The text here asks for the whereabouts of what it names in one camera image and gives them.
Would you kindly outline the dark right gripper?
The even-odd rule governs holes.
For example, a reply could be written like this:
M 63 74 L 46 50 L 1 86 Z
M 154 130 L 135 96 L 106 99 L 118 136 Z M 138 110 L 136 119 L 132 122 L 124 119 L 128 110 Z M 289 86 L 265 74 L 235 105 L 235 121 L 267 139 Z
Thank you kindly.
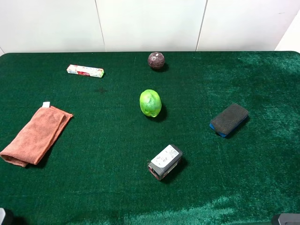
M 271 219 L 272 225 L 300 225 L 300 214 L 281 213 Z

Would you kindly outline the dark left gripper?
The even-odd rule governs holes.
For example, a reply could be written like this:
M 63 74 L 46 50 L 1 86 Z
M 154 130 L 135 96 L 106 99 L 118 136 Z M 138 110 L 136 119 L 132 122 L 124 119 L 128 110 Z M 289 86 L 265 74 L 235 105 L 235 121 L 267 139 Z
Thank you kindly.
M 13 221 L 12 211 L 0 208 L 0 225 L 11 225 Z

